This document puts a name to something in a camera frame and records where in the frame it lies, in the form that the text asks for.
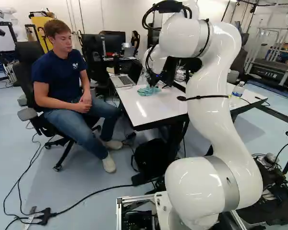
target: young man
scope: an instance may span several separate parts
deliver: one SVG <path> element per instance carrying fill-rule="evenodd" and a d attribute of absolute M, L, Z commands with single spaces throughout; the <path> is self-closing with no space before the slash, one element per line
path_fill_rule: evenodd
<path fill-rule="evenodd" d="M 107 148 L 118 150 L 122 143 L 112 140 L 120 110 L 100 99 L 92 98 L 85 62 L 78 50 L 72 49 L 71 30 L 54 19 L 44 25 L 53 50 L 40 57 L 32 66 L 36 103 L 44 108 L 45 118 L 65 135 L 73 138 L 103 162 L 112 173 L 115 163 Z M 79 87 L 81 79 L 83 93 Z M 100 139 L 87 126 L 82 114 L 104 117 Z"/>

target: man's arm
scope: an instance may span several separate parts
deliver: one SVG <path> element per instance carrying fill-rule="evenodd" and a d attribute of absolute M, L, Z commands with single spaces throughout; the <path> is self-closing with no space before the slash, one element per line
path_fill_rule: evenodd
<path fill-rule="evenodd" d="M 52 97 L 48 97 L 49 84 L 35 81 L 33 84 L 34 87 L 34 97 L 35 102 L 45 108 L 52 109 L 69 109 L 75 110 L 79 113 L 86 113 L 89 111 L 91 105 L 84 103 L 68 103 Z"/>
<path fill-rule="evenodd" d="M 80 71 L 80 79 L 81 79 L 81 85 L 82 85 L 82 89 L 83 89 L 83 92 L 90 92 L 90 80 L 88 79 L 88 76 L 87 76 L 87 73 L 86 73 L 86 70 L 82 70 Z"/>
<path fill-rule="evenodd" d="M 83 89 L 83 95 L 80 98 L 79 102 L 84 102 L 86 104 L 92 104 L 92 96 L 91 96 L 91 86 L 90 86 L 90 80 L 88 79 L 86 70 L 82 70 L 80 72 L 80 80 L 81 80 L 81 85 Z"/>

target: white sneaker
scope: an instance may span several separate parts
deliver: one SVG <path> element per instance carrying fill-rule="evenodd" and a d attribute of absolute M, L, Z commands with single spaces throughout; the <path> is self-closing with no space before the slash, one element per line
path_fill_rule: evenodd
<path fill-rule="evenodd" d="M 112 159 L 109 153 L 108 156 L 102 160 L 102 164 L 106 172 L 114 173 L 116 171 L 114 160 Z"/>
<path fill-rule="evenodd" d="M 103 145 L 108 149 L 120 150 L 123 147 L 123 143 L 118 140 L 102 141 Z"/>

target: chair wheel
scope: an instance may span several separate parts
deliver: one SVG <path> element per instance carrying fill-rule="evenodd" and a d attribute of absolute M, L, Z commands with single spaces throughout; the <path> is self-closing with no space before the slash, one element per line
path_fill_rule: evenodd
<path fill-rule="evenodd" d="M 62 165 L 54 166 L 53 169 L 54 169 L 54 171 L 59 172 L 62 170 Z"/>

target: man's hand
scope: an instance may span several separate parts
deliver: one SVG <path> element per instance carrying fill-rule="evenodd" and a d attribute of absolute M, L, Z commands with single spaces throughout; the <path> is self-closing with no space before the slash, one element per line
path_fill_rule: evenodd
<path fill-rule="evenodd" d="M 85 104 L 92 104 L 92 96 L 90 91 L 85 91 L 80 98 L 79 102 L 83 102 Z"/>
<path fill-rule="evenodd" d="M 72 110 L 79 112 L 81 114 L 86 114 L 92 107 L 91 104 L 86 104 L 84 102 L 78 102 L 78 103 L 72 104 L 72 106 L 73 106 Z"/>

